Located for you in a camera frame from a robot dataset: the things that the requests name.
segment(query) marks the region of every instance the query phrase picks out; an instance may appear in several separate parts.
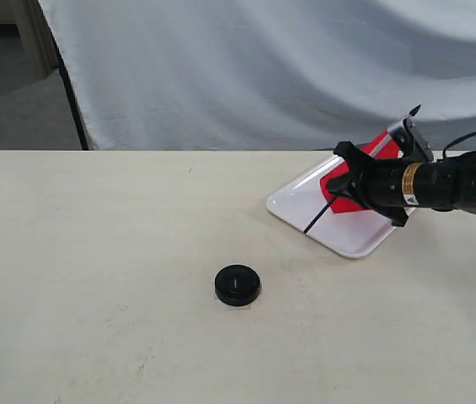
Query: white curtain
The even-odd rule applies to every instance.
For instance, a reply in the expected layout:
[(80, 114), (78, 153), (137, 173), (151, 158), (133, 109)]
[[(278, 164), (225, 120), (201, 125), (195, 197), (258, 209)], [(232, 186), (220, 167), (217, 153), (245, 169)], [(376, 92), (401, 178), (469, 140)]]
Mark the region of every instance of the white curtain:
[(100, 149), (319, 149), (416, 104), (476, 130), (476, 0), (40, 0)]

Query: white table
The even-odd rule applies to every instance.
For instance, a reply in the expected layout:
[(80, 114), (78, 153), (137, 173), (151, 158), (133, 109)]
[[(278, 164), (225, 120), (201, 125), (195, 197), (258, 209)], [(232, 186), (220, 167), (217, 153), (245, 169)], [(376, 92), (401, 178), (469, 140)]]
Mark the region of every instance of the white table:
[(476, 216), (345, 260), (265, 208), (325, 157), (0, 152), (0, 404), (476, 402)]

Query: black lid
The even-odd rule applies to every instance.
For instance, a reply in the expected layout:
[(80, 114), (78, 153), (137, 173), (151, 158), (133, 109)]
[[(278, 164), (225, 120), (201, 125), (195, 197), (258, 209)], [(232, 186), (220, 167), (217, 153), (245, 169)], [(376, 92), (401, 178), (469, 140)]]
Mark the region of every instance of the black lid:
[(215, 293), (220, 301), (229, 306), (246, 306), (260, 293), (260, 278), (251, 268), (230, 265), (215, 277)]

